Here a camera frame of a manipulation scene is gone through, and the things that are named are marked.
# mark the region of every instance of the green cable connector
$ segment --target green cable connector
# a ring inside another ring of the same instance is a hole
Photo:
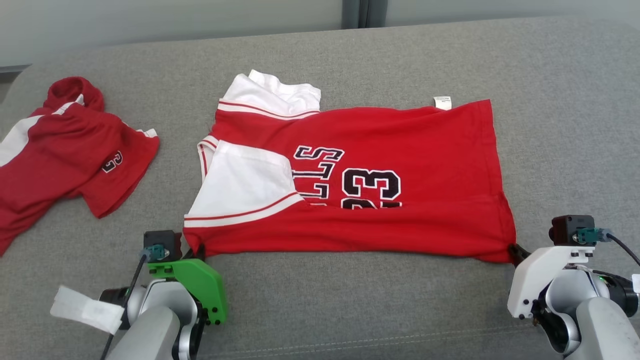
[[[610,229],[605,229],[602,227],[586,227],[584,229],[578,229],[576,235],[574,235],[577,239],[577,243],[581,244],[595,244],[597,242],[609,242],[611,239],[607,237],[607,234],[611,234]]]

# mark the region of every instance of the gray fabric surface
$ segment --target gray fabric surface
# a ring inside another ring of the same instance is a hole
[[[640,251],[638,58],[630,27],[542,18],[125,45],[40,61],[11,87],[0,135],[52,82],[84,76],[108,111],[154,127],[161,147],[115,213],[97,220],[81,199],[61,201],[0,259],[0,358],[99,358],[106,334],[49,315],[58,286],[93,297],[126,286],[143,232],[181,228],[200,182],[195,144],[233,77],[251,69],[312,83],[324,110],[490,98],[518,242],[549,246],[552,217],[586,213]],[[559,358],[540,329],[509,316],[509,265],[385,253],[207,262],[225,280],[230,311],[206,329],[201,360]],[[591,264],[637,271],[612,244]]]

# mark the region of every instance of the cable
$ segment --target cable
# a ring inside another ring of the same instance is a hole
[[[138,267],[136,268],[135,274],[133,274],[133,279],[131,279],[131,285],[129,285],[129,291],[124,295],[124,300],[122,304],[127,306],[129,302],[129,297],[131,297],[131,293],[133,292],[133,287],[136,285],[136,281],[138,280],[138,276],[140,275],[140,270],[142,270],[142,265],[145,264],[145,260],[147,259],[147,255],[144,254],[140,258],[140,262],[138,263]],[[104,345],[104,350],[102,351],[102,356],[100,356],[100,360],[105,360],[107,358],[107,353],[109,352],[109,347],[111,346],[111,342],[113,341],[113,334],[109,334],[109,338],[107,339],[107,343]]]
[[[631,256],[633,258],[633,260],[638,265],[640,265],[640,259],[638,259],[638,257],[634,254],[634,252],[631,251],[631,249],[628,246],[626,246],[620,239],[618,239],[617,237],[613,236],[611,233],[608,233],[607,237],[610,238],[611,240],[615,241],[618,245],[620,245],[621,248],[625,249],[627,254],[629,254],[629,256]]]

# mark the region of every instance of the sleeve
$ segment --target sleeve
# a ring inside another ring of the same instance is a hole
[[[153,129],[136,131],[120,123],[120,131],[113,135],[116,142],[110,155],[77,191],[97,218],[114,212],[130,196],[147,172],[160,144]]]

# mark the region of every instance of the white tape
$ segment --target white tape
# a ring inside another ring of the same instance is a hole
[[[93,300],[77,291],[60,286],[50,313],[58,318],[75,320],[115,334],[122,323],[124,307]]]
[[[634,293],[640,293],[640,274],[631,275],[631,282],[634,284]]]

